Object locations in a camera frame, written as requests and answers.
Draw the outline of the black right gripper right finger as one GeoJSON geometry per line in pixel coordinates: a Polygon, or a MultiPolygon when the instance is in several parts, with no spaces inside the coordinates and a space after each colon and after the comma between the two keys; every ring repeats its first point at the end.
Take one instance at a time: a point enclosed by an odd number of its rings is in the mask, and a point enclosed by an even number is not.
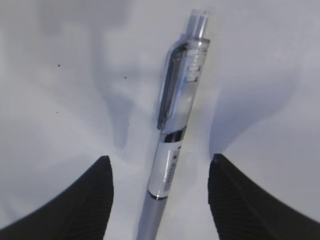
{"type": "Polygon", "coordinates": [[[210,163],[208,204],[221,240],[318,240],[320,223],[258,186],[223,154],[210,163]]]}

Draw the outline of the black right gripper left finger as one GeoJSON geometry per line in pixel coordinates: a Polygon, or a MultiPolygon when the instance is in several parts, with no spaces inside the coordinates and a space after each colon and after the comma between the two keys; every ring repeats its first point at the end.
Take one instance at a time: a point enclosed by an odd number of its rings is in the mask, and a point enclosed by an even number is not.
{"type": "Polygon", "coordinates": [[[101,156],[65,191],[4,227],[2,240],[102,240],[114,200],[113,171],[101,156]]]}

